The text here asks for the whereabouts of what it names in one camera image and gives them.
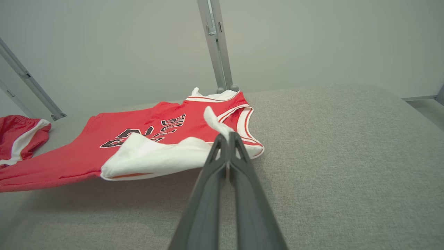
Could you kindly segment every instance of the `gray fabric surface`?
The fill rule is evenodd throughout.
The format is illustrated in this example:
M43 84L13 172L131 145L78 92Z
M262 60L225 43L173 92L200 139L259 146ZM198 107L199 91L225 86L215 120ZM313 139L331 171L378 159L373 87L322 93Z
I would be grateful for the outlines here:
M444 249L444 133L414 108L349 85L245 97L266 148L253 163L290 249ZM86 121L55 122L40 153ZM0 249L167 249L198 173L2 193ZM221 249L236 249L229 185L221 213Z

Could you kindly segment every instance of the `red jersey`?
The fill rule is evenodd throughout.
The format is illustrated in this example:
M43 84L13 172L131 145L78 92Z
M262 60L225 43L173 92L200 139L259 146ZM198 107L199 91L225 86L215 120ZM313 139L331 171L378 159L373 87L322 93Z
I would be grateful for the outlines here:
M0 192L50 188L98 177L101 166L131 133L163 144L177 144L187 137L213 143L218 132L203 118L207 106L219 122L241 135L252 158L262 154L262 144L248 131L253 109L242 92L227 90L204 97L197 90L182 104L160 102L151 109L91 117L72 143L0 169Z

